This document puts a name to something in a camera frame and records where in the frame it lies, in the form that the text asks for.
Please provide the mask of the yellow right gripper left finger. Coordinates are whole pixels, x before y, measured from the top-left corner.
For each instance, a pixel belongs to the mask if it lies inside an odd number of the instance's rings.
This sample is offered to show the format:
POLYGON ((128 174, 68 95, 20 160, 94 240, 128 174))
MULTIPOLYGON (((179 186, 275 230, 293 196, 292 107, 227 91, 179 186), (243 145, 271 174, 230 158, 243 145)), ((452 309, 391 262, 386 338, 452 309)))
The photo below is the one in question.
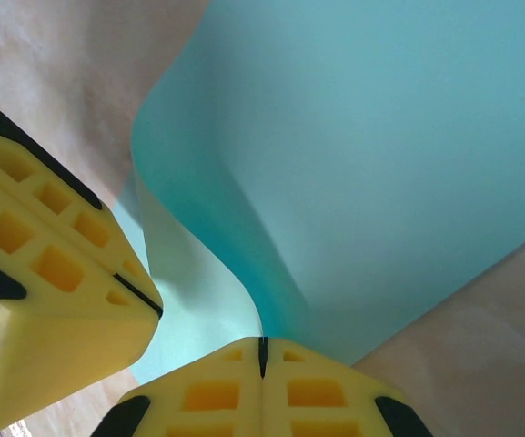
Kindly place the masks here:
POLYGON ((258 339, 245 338, 123 395, 94 436, 260 436, 258 339))

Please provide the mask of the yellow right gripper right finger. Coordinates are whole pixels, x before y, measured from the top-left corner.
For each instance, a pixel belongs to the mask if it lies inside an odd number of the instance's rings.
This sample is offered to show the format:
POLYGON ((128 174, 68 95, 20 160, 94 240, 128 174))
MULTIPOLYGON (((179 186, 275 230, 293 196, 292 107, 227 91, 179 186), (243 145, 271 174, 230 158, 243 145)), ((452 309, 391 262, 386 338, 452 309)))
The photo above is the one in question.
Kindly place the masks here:
POLYGON ((289 340, 267 341, 263 436, 430 436, 396 389, 289 340))

